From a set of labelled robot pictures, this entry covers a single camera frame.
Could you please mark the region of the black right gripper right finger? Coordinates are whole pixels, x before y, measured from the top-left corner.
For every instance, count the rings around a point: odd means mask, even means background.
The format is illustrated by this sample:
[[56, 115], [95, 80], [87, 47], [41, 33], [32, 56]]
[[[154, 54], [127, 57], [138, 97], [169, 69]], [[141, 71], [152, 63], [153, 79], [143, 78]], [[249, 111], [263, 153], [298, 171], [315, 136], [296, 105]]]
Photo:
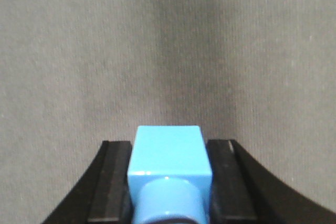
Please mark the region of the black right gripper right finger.
[[335, 223], [335, 212], [294, 190], [236, 140], [208, 140], [211, 223]]

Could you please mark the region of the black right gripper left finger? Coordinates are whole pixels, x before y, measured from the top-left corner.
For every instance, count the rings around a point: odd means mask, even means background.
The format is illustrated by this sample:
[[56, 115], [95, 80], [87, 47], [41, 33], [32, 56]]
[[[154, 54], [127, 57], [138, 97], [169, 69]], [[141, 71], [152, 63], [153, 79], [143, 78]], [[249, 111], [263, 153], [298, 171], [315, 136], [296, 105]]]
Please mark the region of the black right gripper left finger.
[[129, 141], [103, 141], [95, 158], [44, 223], [131, 223]]

